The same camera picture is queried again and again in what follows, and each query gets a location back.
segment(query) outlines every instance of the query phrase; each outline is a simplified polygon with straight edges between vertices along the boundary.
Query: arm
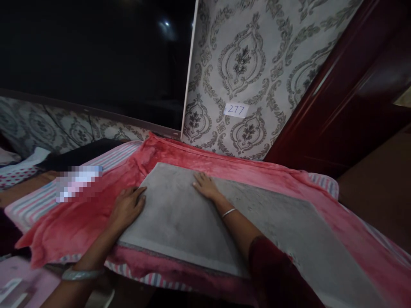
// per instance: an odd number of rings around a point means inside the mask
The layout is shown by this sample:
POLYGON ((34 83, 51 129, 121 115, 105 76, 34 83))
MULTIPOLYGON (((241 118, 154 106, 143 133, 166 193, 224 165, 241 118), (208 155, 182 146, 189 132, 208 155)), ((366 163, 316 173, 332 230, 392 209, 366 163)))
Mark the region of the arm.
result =
MULTIPOLYGON (((80 261, 74 265, 75 271, 101 270, 112 247, 124 230, 143 211, 145 197, 137 203, 138 196, 147 187, 123 190, 116 199, 107 227, 90 246, 80 261)), ((61 281, 53 293, 43 303, 42 308, 84 307, 94 289, 96 279, 61 281)))
MULTIPOLYGON (((196 174, 195 178, 197 179, 197 182, 194 182, 193 186, 203 196, 214 202, 215 208, 220 213, 220 216, 223 216, 229 210, 234 208, 231 203, 219 192, 213 180, 205 173, 201 172, 196 174)), ((234 241, 244 259, 248 261, 248 252, 250 250, 251 243, 255 238, 264 235, 238 210, 229 213, 224 217, 223 221, 230 231, 231 236, 234 238, 234 241)))
MULTIPOLYGON (((206 174, 195 177, 193 186, 214 202, 221 216, 234 208, 206 174)), ((325 308, 288 256, 243 214, 232 211, 223 221, 248 263, 260 307, 325 308)))

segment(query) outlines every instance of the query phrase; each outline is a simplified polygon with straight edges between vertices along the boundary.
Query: red sleeve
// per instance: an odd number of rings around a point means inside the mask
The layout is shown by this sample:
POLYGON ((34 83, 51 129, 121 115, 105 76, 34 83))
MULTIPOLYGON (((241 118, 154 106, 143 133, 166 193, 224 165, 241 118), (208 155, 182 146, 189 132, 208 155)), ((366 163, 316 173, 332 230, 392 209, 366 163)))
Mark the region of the red sleeve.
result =
POLYGON ((257 237, 251 243, 248 263, 261 308, 325 308, 288 256, 268 238, 257 237))

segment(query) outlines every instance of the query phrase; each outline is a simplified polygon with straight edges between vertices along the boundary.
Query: wooden door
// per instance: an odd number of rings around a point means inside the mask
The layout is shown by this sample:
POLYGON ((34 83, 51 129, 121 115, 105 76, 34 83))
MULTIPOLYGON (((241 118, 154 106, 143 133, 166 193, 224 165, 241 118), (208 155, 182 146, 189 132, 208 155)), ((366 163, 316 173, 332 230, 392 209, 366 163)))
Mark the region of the wooden door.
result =
POLYGON ((407 2, 364 0, 265 161, 338 177, 411 122, 407 2))

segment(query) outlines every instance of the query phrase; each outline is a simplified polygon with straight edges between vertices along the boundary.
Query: red fleece blanket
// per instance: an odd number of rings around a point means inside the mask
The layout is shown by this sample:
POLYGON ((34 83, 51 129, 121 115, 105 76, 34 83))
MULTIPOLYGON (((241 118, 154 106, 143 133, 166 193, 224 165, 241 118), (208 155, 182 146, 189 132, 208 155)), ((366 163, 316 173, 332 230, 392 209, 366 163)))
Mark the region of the red fleece blanket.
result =
MULTIPOLYGON (((26 233, 16 247, 31 247, 34 268, 66 255, 83 254, 106 225, 119 192, 125 187, 139 186, 158 162, 310 201, 381 294, 395 306, 411 306, 411 272, 404 270, 352 213, 313 184, 306 172, 222 156, 153 134, 126 162, 103 174, 98 183, 102 191, 93 200, 59 204, 26 233)), ((157 272, 165 279, 185 283, 212 296, 243 303, 251 303, 253 297, 248 281, 216 275, 145 252, 116 246, 109 260, 128 264, 136 277, 157 272)))

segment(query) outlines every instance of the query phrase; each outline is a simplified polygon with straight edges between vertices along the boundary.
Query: number sticker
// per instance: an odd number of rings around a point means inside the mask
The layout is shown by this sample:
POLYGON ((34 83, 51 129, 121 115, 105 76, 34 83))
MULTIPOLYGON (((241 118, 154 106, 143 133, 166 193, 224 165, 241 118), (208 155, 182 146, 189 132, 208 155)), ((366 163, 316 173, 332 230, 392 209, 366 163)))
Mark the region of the number sticker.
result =
POLYGON ((227 116, 235 116, 245 118, 247 116, 248 105, 242 103, 226 103, 224 114, 227 116))

